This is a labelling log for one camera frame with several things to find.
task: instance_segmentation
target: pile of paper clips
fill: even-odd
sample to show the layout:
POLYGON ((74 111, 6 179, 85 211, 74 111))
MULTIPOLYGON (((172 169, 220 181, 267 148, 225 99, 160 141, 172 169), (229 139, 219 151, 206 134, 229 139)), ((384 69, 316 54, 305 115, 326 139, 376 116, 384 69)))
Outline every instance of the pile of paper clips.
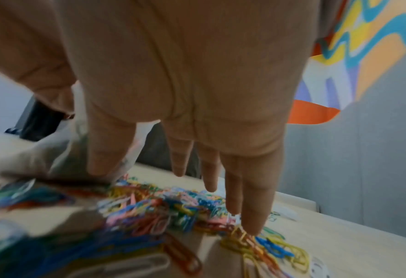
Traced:
POLYGON ((246 234, 225 200, 204 191, 161 189, 124 176, 108 188, 97 210, 106 221, 88 234, 31 238, 14 227, 10 242, 0 242, 0 277, 46 277, 61 269, 69 278, 106 272, 141 277, 166 269, 170 259, 188 276, 198 275, 202 262, 168 230, 219 236, 222 247, 242 254, 244 277, 290 277, 279 267, 282 259, 309 271, 304 250, 269 228, 259 236, 246 234))

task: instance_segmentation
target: table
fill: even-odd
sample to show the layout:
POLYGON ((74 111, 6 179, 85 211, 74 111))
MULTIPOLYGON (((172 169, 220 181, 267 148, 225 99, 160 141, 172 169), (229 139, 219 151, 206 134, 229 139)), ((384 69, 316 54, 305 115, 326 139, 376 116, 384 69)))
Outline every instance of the table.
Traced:
MULTIPOLYGON (((203 182, 192 178, 177 178, 172 173, 136 166, 130 175, 159 186, 179 186, 203 190, 203 182)), ((299 221, 277 218, 267 225, 283 234, 291 244, 321 258, 332 273, 340 278, 397 278, 406 277, 406 238, 355 223, 313 212, 302 207, 279 203, 295 211, 299 221)), ((44 234, 78 212, 77 207, 40 208, 0 213, 27 227, 33 235, 44 234)), ((88 225, 85 219, 75 221, 80 228, 88 225)), ((205 264, 202 277, 241 277, 239 256, 214 244, 213 237, 187 234, 181 240, 193 249, 205 264)), ((183 277, 173 268, 163 277, 183 277)))

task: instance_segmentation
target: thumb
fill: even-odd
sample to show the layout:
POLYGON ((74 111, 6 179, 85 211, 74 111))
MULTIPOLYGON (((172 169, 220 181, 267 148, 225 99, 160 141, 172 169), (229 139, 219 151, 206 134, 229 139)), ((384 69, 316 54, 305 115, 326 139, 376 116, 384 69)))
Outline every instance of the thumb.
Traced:
POLYGON ((113 171, 125 157, 136 132, 135 123, 127 123, 86 99, 88 119, 88 165, 91 175, 113 171))

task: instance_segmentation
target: white paper clip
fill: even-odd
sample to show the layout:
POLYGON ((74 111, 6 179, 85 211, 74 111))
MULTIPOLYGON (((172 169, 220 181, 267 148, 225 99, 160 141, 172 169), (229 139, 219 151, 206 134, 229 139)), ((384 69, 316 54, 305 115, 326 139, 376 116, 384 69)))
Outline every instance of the white paper clip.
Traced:
POLYGON ((166 254, 155 253, 83 268, 70 273, 66 278, 138 278, 164 270, 170 264, 166 254))

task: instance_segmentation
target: red paper clip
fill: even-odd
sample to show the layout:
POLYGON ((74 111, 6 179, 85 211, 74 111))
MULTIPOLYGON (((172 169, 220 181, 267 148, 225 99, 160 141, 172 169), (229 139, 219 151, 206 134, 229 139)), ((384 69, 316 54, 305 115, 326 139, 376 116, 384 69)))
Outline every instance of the red paper clip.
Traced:
POLYGON ((202 262, 191 250, 169 233, 165 233, 165 239, 165 252, 186 274, 194 276, 202 271, 202 262))

